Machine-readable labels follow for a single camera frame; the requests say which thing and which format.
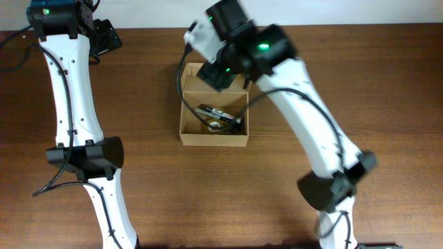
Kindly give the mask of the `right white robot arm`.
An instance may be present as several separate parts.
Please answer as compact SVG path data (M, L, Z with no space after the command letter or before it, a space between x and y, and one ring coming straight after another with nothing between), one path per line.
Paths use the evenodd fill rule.
M318 211L321 248L357 248L356 185L375 168L377 157L360 150L339 127L281 27L258 29L238 1L218 1L206 14L202 34L190 42L212 73L204 80L220 90L228 76L242 74L256 83L262 98L271 99L309 158L311 171L298 180L298 188Z

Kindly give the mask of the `yellow transparent tape roll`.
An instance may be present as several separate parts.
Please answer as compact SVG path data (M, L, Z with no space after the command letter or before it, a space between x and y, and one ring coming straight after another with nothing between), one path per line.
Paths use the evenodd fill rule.
M226 126L228 125L227 122L214 118L207 118L205 121L208 123L208 126L201 123L201 132L203 134L215 135L226 132Z

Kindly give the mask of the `brown cardboard box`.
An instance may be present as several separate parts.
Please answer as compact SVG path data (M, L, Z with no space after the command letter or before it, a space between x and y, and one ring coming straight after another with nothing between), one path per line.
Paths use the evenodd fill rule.
M183 97L194 109L200 104L207 104L232 116L237 115L249 103L249 87L245 87L245 79L239 75L228 89L217 92L197 77L202 63L187 63L181 73ZM242 134L230 135L203 134L200 121L184 105L181 105L179 136L184 146L222 146L245 147L249 139L249 112L245 111L242 119Z

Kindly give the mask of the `grey black permanent marker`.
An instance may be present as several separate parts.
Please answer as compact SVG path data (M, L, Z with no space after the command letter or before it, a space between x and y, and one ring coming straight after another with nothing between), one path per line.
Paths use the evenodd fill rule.
M207 117L210 117L210 118L213 118L213 119L216 119L216 120L221 120L223 122L230 122L230 120L228 118L225 118L224 116L221 116L221 115L218 115L218 114L215 114L215 113L210 113L210 112L207 112L207 111L204 111L204 110L201 110L201 109L195 109L195 111L198 114L201 114L203 116L207 116Z

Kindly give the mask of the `black ballpoint pen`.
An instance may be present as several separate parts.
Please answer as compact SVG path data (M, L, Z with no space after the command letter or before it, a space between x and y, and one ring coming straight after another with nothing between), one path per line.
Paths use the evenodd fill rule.
M241 135L242 134L242 126L241 125L233 125L228 132L230 135Z

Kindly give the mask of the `white marker black cap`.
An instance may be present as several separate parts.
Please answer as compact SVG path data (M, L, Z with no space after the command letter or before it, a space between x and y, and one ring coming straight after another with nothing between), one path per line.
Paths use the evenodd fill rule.
M211 114L216 115L218 117L218 119L221 121L231 122L234 120L235 124L237 124L237 125L240 125L242 123L241 118L236 118L235 116L232 116L231 114L228 114L228 113L221 111L219 109L216 109L210 105L200 104L199 108L202 109L203 111L205 111L206 113L211 113Z

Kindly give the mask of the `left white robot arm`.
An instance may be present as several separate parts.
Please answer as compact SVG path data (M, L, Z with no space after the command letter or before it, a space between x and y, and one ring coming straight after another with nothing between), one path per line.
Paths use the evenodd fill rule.
M105 137L93 102L90 65L122 46L110 20L93 18L97 8L95 1L34 0L26 11L46 58L57 118L56 145L46 158L59 172L36 195L62 188L62 173L75 174L72 185L89 194L103 248L139 248L121 186L123 142Z

